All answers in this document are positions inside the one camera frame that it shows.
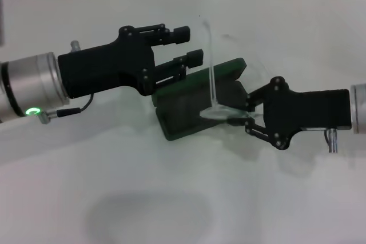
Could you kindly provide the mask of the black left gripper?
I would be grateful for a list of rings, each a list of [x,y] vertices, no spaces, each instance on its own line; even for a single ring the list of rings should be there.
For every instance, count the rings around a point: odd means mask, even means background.
[[[168,29],[160,23],[152,26],[124,26],[115,41],[58,56],[62,84],[72,99],[120,86],[136,89],[147,96],[157,89],[186,78],[187,69],[203,64],[203,50],[155,66],[153,46],[190,41],[188,26]]]

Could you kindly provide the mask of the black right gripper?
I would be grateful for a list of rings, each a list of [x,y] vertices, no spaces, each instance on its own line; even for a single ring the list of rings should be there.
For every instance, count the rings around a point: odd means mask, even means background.
[[[263,104],[264,127],[254,118],[229,118],[227,123],[245,127],[249,135],[280,150],[286,150],[292,137],[301,131],[352,127],[347,89],[296,92],[284,78],[275,77],[247,95],[247,110],[255,111],[260,104]]]

